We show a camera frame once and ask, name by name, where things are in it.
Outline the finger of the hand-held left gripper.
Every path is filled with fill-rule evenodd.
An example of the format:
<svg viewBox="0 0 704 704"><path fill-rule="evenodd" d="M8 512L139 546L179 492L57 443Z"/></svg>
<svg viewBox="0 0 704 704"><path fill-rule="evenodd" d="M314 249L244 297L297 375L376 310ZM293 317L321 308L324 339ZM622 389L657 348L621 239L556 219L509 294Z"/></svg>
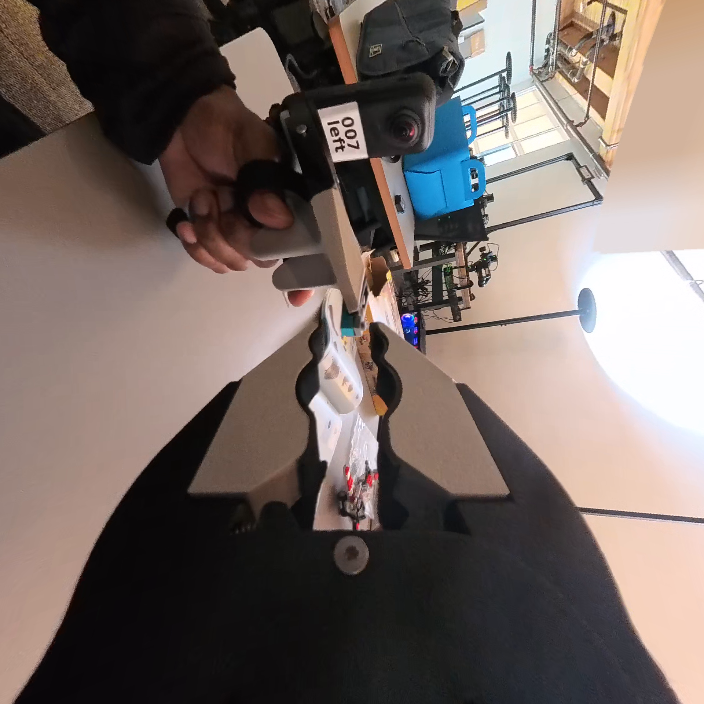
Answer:
<svg viewBox="0 0 704 704"><path fill-rule="evenodd" d="M272 283L281 292L294 292L337 286L337 278L325 254L311 254L284 259Z"/></svg>
<svg viewBox="0 0 704 704"><path fill-rule="evenodd" d="M251 244L254 257L283 261L325 254L337 278L337 286L331 287L340 291L347 311L365 316L369 298L366 267L339 189L322 191L310 201L286 190L285 202L294 217L292 225L285 230L261 228Z"/></svg>

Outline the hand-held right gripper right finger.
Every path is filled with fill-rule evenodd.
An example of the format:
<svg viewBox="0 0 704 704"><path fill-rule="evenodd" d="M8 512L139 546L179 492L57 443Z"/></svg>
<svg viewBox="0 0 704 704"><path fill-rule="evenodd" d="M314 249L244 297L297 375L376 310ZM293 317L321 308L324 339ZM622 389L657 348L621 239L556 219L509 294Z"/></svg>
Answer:
<svg viewBox="0 0 704 704"><path fill-rule="evenodd" d="M467 529L461 507L510 489L459 386L383 323L370 327L379 421L377 508L383 529Z"/></svg>

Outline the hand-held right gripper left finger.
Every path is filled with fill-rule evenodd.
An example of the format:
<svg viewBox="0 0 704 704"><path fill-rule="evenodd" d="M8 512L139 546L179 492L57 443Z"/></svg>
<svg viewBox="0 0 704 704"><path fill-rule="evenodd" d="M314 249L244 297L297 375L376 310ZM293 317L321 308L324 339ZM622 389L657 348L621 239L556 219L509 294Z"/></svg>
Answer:
<svg viewBox="0 0 704 704"><path fill-rule="evenodd" d="M309 322L239 381L189 495L234 499L243 524L283 503L313 528L330 463L330 400L319 370L327 341L324 323Z"/></svg>

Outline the person's left forearm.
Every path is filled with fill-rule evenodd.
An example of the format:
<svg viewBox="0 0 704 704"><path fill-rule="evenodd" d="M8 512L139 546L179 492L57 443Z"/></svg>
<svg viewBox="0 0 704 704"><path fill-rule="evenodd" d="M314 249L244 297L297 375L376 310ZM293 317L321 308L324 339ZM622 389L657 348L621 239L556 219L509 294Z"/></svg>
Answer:
<svg viewBox="0 0 704 704"><path fill-rule="evenodd" d="M235 76L197 1L31 1L103 134L150 165L189 109Z"/></svg>

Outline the grey desk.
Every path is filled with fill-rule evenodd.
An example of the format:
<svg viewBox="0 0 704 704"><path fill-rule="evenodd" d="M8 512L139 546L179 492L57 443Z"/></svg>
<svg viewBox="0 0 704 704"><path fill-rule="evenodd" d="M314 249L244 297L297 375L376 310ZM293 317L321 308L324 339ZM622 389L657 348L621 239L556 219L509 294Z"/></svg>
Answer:
<svg viewBox="0 0 704 704"><path fill-rule="evenodd" d="M314 318L272 270L216 275L166 227L158 165L93 114L1 160L1 702L50 644L156 453Z"/></svg>

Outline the person's left hand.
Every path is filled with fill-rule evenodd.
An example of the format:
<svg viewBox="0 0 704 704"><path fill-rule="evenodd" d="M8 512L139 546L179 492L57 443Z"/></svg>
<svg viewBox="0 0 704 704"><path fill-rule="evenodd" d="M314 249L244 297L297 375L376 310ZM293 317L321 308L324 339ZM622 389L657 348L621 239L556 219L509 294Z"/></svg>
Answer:
<svg viewBox="0 0 704 704"><path fill-rule="evenodd" d="M259 160L280 160L276 135L227 85L194 103L159 157L173 204L189 214L177 224L177 237L191 259L216 274L278 263L254 256L261 229L233 199L241 167Z"/></svg>

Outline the yellow toy set box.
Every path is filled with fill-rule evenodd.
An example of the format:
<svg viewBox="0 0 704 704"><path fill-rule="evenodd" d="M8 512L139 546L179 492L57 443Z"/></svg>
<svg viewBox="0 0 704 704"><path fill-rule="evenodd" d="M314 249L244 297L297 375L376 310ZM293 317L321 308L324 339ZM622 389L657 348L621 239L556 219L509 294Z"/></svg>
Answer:
<svg viewBox="0 0 704 704"><path fill-rule="evenodd" d="M369 286L369 298L365 320L368 324L379 322L392 331L402 334L399 307L392 274L383 256L373 256L371 252L363 254L366 267L366 280ZM357 356L363 369L363 376L370 392L374 411L382 417L387 407L377 392L377 366L372 358L370 329L356 338Z"/></svg>

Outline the dark navy backpack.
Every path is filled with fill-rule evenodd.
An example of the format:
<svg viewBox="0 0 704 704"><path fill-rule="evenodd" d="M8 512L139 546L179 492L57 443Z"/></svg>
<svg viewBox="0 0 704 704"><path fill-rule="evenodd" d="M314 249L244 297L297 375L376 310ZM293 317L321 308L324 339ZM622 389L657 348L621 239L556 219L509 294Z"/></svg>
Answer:
<svg viewBox="0 0 704 704"><path fill-rule="evenodd" d="M424 73L437 103L452 98L465 67L456 1L385 1L366 13L356 69L361 80Z"/></svg>

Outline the clear plastic bag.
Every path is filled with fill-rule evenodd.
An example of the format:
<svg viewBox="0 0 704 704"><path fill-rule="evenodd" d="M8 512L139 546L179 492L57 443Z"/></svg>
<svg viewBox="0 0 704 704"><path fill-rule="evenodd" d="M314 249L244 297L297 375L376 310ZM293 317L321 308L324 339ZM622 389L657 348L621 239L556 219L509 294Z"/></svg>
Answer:
<svg viewBox="0 0 704 704"><path fill-rule="evenodd" d="M342 465L342 477L344 480L344 485L340 490L342 490L345 487L344 466L350 465L355 470L359 465L363 465L365 460L369 460L370 464L373 467L375 467L378 471L378 468L377 468L377 454L378 454L378 450L379 450L378 445L379 444L378 444L377 440L375 439L374 435L369 430L369 428L366 426L365 422L361 419L361 417L357 417L354 424L353 424L352 430L351 430L351 444L350 444L350 448L349 448L349 452L348 452L348 457L347 457L346 462Z"/></svg>

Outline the blue felt bag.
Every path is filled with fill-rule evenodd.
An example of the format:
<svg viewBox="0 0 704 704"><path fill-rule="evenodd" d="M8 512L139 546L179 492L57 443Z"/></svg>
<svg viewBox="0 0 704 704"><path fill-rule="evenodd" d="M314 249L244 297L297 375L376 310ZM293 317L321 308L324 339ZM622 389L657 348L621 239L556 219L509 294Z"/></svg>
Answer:
<svg viewBox="0 0 704 704"><path fill-rule="evenodd" d="M470 153L477 114L455 97L435 112L434 137L418 154L403 157L403 173L415 216L421 220L469 208L484 196L484 164Z"/></svg>

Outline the red grey toy plane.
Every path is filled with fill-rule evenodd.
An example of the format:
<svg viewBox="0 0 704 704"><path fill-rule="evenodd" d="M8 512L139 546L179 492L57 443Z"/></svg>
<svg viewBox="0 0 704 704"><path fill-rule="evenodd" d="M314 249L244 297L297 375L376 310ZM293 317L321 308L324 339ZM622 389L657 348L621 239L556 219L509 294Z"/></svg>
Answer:
<svg viewBox="0 0 704 704"><path fill-rule="evenodd" d="M337 511L350 521L354 532L373 531L377 518L379 472L365 460L355 470L344 466L345 487L337 494Z"/></svg>

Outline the instruction booklet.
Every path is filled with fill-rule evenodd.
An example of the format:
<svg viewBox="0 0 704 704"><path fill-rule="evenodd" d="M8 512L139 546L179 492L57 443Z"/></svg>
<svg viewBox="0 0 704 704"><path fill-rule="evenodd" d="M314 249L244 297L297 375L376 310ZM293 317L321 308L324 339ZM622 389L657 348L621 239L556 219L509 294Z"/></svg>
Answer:
<svg viewBox="0 0 704 704"><path fill-rule="evenodd" d="M320 460L330 462L337 447L342 417L363 400L363 381L354 356L342 337L344 301L338 289L326 291L320 307L320 324L314 352L319 389L309 403L315 420Z"/></svg>

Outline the lit computer tower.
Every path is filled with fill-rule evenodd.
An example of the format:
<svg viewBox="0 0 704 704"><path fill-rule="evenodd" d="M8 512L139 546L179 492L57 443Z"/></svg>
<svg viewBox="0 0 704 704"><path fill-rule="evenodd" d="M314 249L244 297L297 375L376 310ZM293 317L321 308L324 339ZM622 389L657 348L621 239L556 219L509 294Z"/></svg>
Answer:
<svg viewBox="0 0 704 704"><path fill-rule="evenodd" d="M404 339L422 354L426 354L426 326L421 311L403 312L400 315Z"/></svg>

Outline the black floor lamp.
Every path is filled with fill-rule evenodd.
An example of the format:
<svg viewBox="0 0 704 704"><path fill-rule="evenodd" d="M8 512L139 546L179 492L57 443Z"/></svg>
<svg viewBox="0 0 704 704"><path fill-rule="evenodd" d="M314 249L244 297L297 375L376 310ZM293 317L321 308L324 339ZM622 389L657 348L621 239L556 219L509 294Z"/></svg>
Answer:
<svg viewBox="0 0 704 704"><path fill-rule="evenodd" d="M440 327L426 331L426 336L435 336L460 331L486 330L495 327L508 327L530 322L541 322L548 320L559 320L565 318L577 318L581 329L590 334L595 329L597 316L596 303L593 292L589 288L583 288L577 298L576 308L568 311L547 312L535 315L520 316L503 320L493 320L470 324L454 324L452 326Z"/></svg>

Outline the black light stand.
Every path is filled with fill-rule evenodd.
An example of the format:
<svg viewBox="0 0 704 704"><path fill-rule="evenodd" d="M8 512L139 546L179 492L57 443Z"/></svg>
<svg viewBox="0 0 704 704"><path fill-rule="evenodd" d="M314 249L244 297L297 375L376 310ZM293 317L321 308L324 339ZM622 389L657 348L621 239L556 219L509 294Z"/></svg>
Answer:
<svg viewBox="0 0 704 704"><path fill-rule="evenodd" d="M623 520L641 520L660 523L681 523L703 525L703 517L692 517L685 515L670 515L662 513L634 512L628 510L616 510L596 507L577 507L583 515L596 517L618 518Z"/></svg>

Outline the black metal frame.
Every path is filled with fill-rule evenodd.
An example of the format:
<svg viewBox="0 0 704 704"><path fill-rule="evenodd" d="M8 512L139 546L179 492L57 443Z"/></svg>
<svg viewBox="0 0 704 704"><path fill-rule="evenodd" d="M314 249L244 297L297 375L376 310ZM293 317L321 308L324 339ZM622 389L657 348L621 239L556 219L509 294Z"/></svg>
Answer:
<svg viewBox="0 0 704 704"><path fill-rule="evenodd" d="M486 235L489 236L489 235L494 234L495 232L498 232L501 230L506 230L506 229L518 227L523 224L539 222L541 220L548 219L550 217L561 216L561 215L564 215L567 213L575 212L578 210L583 210L586 208L599 207L603 204L603 200L604 200L603 195L601 194L601 192L598 190L598 188L594 184L594 179L595 179L594 173L592 171L590 171L590 169L587 165L580 164L578 162L575 154L572 152L558 155L558 156L550 158L548 160L540 161L540 162L537 162L537 163L534 163L531 165L527 165L527 166L524 166L523 168L508 171L508 172L503 173L501 175L496 175L494 177L490 177L487 179L487 186L489 186L490 184L504 181L504 180L509 180L511 178L521 177L521 176L529 174L533 171L537 171L542 168L549 168L550 166L557 165L559 163L569 163L572 165L572 167L575 169L576 174L579 177L581 184L583 186L585 186L585 188L588 189L589 193L592 195L592 198L590 200L580 202L580 203L574 203L572 205L563 206L560 208L555 208L555 209L548 210L548 211L542 212L542 213L532 214L530 216L517 218L515 220L508 220L504 223L488 225L488 226L486 225L485 226Z"/></svg>

